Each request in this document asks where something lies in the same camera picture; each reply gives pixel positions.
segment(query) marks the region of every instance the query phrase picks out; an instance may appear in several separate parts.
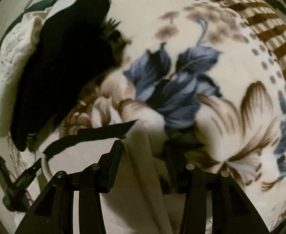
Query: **metal screw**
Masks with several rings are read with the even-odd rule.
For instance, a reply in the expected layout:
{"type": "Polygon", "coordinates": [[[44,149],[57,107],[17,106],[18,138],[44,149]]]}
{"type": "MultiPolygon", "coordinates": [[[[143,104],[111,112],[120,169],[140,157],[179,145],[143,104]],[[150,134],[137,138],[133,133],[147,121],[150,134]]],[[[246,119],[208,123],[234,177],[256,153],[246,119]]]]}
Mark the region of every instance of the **metal screw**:
{"type": "Polygon", "coordinates": [[[227,171],[222,171],[221,172],[221,175],[223,176],[223,177],[228,177],[228,176],[230,176],[230,174],[227,172],[227,171]]]}
{"type": "Polygon", "coordinates": [[[56,173],[56,177],[61,178],[63,176],[65,176],[67,173],[65,171],[59,171],[56,173]]]}
{"type": "Polygon", "coordinates": [[[186,169],[188,169],[188,170],[193,170],[193,169],[195,169],[195,166],[194,166],[193,164],[191,164],[191,163],[188,163],[188,164],[186,165],[186,169]]]}
{"type": "Polygon", "coordinates": [[[101,167],[98,163],[94,163],[91,165],[91,168],[92,168],[92,170],[96,171],[96,170],[99,170],[101,167]]]}

